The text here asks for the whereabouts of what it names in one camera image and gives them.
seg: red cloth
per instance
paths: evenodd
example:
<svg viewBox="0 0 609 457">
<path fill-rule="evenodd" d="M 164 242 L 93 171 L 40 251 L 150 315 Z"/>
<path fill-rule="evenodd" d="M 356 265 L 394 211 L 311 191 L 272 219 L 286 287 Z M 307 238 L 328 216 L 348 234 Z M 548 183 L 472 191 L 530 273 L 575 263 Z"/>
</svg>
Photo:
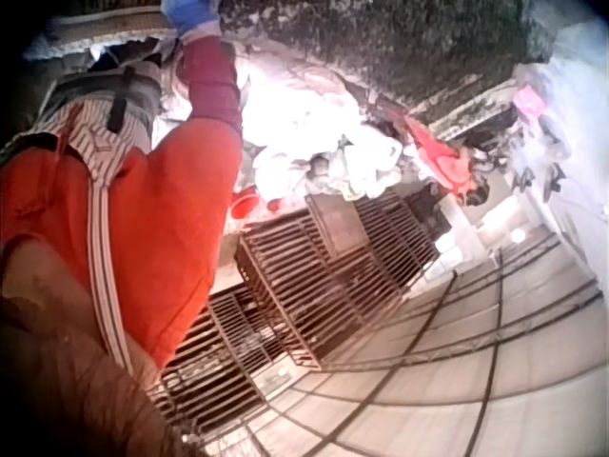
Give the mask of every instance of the red cloth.
<svg viewBox="0 0 609 457">
<path fill-rule="evenodd" d="M 185 49 L 194 119 L 148 156 L 133 149 L 109 190 L 112 262 L 127 333 L 159 368 L 206 304 L 243 141 L 234 67 L 218 38 Z M 56 160 L 46 149 L 19 153 L 0 171 L 0 243 L 30 234 L 46 241 L 90 292 L 88 171 L 63 154 L 54 187 L 33 186 Z M 36 212 L 24 213 L 44 201 Z"/>
<path fill-rule="evenodd" d="M 436 140 L 414 119 L 404 118 L 421 160 L 433 171 L 437 181 L 454 193 L 464 193 L 471 181 L 469 159 L 442 141 Z"/>
</svg>

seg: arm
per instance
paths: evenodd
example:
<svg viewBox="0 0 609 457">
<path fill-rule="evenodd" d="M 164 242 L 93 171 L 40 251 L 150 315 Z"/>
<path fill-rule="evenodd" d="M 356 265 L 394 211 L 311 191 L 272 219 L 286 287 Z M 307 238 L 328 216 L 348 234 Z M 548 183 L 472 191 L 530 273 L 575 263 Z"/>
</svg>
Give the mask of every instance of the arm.
<svg viewBox="0 0 609 457">
<path fill-rule="evenodd" d="M 239 135 L 242 118 L 235 66 L 228 61 L 217 36 L 197 38 L 184 47 L 186 77 L 194 119 L 216 119 Z"/>
</svg>

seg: white sack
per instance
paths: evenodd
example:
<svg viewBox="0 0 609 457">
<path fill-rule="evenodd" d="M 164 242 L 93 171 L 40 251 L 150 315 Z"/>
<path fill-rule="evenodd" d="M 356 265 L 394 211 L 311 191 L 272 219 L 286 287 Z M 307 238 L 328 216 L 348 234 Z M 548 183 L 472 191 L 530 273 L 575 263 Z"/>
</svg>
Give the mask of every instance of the white sack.
<svg viewBox="0 0 609 457">
<path fill-rule="evenodd" d="M 403 149 L 402 143 L 386 136 L 380 130 L 359 124 L 344 134 L 355 146 L 367 151 L 369 167 L 380 171 L 391 171 L 398 163 Z"/>
</svg>

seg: red sleeve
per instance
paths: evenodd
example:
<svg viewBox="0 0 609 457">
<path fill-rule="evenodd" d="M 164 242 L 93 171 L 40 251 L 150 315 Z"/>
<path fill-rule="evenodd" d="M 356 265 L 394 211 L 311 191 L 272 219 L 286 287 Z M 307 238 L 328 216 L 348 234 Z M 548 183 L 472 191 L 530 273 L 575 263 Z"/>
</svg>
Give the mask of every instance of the red sleeve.
<svg viewBox="0 0 609 457">
<path fill-rule="evenodd" d="M 237 71 L 226 58 L 220 38 L 208 36 L 193 41 L 185 46 L 184 57 L 192 118 L 222 121 L 241 135 Z"/>
<path fill-rule="evenodd" d="M 404 118 L 410 134 L 415 140 L 417 148 L 425 149 L 430 160 L 437 160 L 439 157 L 458 158 L 459 153 L 443 143 L 436 140 L 425 127 L 419 124 L 414 119 Z"/>
</svg>

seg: black strap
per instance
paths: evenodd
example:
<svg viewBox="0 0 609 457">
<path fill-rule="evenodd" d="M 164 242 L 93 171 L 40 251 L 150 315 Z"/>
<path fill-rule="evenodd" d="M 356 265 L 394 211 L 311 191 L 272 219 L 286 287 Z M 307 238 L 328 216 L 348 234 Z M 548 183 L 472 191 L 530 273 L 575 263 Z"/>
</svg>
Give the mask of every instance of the black strap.
<svg viewBox="0 0 609 457">
<path fill-rule="evenodd" d="M 114 94 L 114 100 L 108 115 L 108 123 L 106 124 L 106 129 L 112 133 L 118 133 L 123 128 L 125 112 L 127 111 L 127 92 L 133 76 L 135 76 L 135 69 L 133 67 L 126 67 L 121 78 L 121 85 Z"/>
</svg>

